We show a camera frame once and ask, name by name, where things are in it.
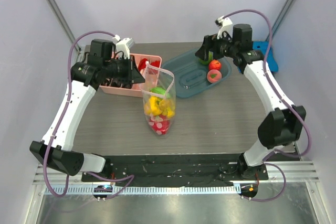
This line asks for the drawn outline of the pink divided organizer box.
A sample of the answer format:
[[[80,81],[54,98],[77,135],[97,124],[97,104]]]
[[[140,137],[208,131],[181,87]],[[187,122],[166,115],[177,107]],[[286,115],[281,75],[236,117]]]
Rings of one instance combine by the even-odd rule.
[[[137,65],[139,64],[139,61],[143,58],[147,58],[149,64],[157,60],[159,60],[162,64],[162,58],[157,55],[134,54],[133,56],[134,56],[134,59]],[[112,86],[100,86],[100,89],[106,94],[123,95],[123,96],[138,97],[138,98],[142,97],[142,92],[138,84],[134,84],[131,89],[118,88],[118,87],[112,87]]]

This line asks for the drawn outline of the red fabric item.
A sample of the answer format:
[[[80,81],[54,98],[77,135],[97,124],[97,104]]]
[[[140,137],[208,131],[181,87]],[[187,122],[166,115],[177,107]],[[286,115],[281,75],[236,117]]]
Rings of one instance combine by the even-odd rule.
[[[147,62],[148,62],[147,58],[141,59],[138,64],[138,70],[141,71],[142,69],[144,69],[146,67]]]
[[[154,67],[158,67],[158,68],[160,67],[160,64],[161,64],[161,62],[159,60],[153,61],[153,62],[150,63],[150,65],[152,65]]]

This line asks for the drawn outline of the yellow bell pepper toy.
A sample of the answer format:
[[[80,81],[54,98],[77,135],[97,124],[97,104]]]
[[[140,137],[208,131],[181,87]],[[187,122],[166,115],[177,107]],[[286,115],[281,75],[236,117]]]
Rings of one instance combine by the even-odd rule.
[[[144,104],[144,113],[149,116],[160,115],[163,112],[160,108],[161,100],[159,97],[151,96]]]

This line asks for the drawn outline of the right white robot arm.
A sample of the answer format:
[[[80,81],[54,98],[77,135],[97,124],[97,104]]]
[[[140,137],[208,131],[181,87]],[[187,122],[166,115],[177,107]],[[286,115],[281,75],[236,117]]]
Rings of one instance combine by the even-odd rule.
[[[207,60],[232,58],[234,65],[255,88],[266,111],[266,117],[257,130],[258,139],[240,154],[237,173],[250,179],[266,158],[297,141],[301,135],[306,110],[296,106],[284,94],[264,61],[260,50],[253,49],[252,27],[248,24],[232,26],[233,33],[222,29],[218,34],[206,35],[196,57]]]

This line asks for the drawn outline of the red fabric item left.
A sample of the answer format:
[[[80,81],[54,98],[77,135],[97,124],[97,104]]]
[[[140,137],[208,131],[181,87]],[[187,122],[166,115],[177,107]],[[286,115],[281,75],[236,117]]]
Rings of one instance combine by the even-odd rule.
[[[141,71],[142,69],[144,69],[146,67],[147,62],[148,62],[147,58],[141,59],[138,64],[138,70]]]

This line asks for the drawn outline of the folded blue cloth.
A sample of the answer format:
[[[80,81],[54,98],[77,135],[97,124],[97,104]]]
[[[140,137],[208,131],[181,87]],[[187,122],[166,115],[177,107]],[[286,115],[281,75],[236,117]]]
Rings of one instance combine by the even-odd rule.
[[[252,56],[247,57],[248,63],[263,60],[266,55],[268,46],[269,43],[267,41],[254,41],[252,51],[257,51],[257,53],[252,53]],[[269,49],[267,63],[272,74],[278,72],[278,64],[274,59],[272,47],[270,47]]]

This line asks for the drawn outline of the green cucumber toy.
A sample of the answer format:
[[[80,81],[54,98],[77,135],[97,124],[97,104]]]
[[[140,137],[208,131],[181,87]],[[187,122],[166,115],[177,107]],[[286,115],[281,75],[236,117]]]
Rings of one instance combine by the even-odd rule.
[[[164,88],[162,87],[154,87],[150,90],[150,93],[151,94],[154,94],[154,95],[158,95],[160,98],[170,98],[171,95],[169,94],[168,91],[166,91]]]

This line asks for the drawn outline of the yellow banana bunch toy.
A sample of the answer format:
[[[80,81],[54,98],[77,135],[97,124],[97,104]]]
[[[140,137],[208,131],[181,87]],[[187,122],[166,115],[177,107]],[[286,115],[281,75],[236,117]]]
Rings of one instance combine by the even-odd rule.
[[[175,103],[171,99],[163,99],[159,102],[159,107],[162,110],[162,115],[167,118],[175,116]]]

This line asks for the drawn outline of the clear pink zip top bag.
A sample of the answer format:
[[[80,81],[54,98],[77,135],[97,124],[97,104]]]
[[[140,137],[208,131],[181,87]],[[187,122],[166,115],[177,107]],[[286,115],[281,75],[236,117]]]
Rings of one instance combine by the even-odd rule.
[[[149,127],[159,136],[166,135],[176,112],[175,76],[148,62],[143,71],[145,82],[139,85],[143,110]]]

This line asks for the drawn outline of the red fabric item right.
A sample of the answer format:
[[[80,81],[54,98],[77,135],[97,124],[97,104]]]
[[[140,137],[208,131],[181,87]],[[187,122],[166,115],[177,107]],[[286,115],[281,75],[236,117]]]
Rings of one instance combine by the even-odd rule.
[[[153,61],[153,62],[150,63],[150,65],[152,65],[154,67],[158,67],[158,68],[160,67],[160,64],[161,64],[161,62],[159,60]]]

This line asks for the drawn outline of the red strawberry toy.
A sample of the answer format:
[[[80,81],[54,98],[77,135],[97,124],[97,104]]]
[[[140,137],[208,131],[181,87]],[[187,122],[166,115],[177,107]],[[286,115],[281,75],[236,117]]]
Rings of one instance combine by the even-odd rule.
[[[211,70],[218,70],[220,71],[222,68],[222,64],[220,61],[218,60],[212,60],[209,64],[208,64],[208,69],[209,71]]]

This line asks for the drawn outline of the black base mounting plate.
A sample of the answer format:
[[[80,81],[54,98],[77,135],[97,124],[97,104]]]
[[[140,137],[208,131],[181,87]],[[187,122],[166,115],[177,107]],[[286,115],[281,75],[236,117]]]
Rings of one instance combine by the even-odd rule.
[[[170,154],[105,156],[99,175],[134,175],[135,186],[195,186],[231,180],[268,180],[265,165],[247,166],[242,154]]]

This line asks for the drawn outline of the pink peach toy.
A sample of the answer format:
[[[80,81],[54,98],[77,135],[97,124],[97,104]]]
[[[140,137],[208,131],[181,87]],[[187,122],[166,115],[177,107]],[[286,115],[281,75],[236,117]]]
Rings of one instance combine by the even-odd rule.
[[[207,80],[210,83],[216,83],[222,79],[222,74],[217,69],[212,69],[207,73]]]

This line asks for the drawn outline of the teal plastic fruit tray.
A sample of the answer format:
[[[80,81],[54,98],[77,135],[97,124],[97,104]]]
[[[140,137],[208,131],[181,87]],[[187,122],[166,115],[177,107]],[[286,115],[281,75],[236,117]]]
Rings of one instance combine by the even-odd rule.
[[[210,83],[207,79],[208,66],[200,63],[200,59],[195,56],[196,49],[189,50],[166,62],[161,67],[172,72],[175,76],[176,96],[179,98],[190,98],[209,88],[214,87],[221,81],[227,79],[232,68],[225,59],[220,59],[222,77],[215,83]]]

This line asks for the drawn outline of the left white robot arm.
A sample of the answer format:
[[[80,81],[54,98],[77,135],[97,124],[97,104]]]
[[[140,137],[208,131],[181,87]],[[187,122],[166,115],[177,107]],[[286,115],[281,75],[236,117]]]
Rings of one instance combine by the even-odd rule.
[[[144,83],[130,55],[134,45],[132,38],[112,41],[94,39],[90,45],[87,61],[77,62],[70,69],[70,81],[61,106],[41,141],[33,141],[30,152],[46,167],[67,175],[93,172],[98,180],[105,182],[112,174],[104,157],[73,151],[75,134],[84,111],[107,79],[117,79],[122,84]]]

